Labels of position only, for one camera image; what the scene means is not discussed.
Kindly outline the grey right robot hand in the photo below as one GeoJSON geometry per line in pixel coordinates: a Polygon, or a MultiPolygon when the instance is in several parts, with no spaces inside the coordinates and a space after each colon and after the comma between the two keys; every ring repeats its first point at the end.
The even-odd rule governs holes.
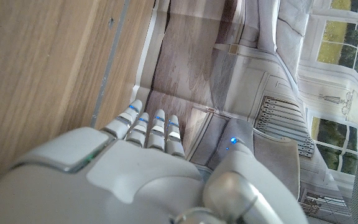
{"type": "Polygon", "coordinates": [[[306,223],[300,166],[263,165],[254,130],[232,119],[209,177],[185,159],[178,119],[133,101],[105,128],[27,152],[0,179],[0,223],[306,223]]]}

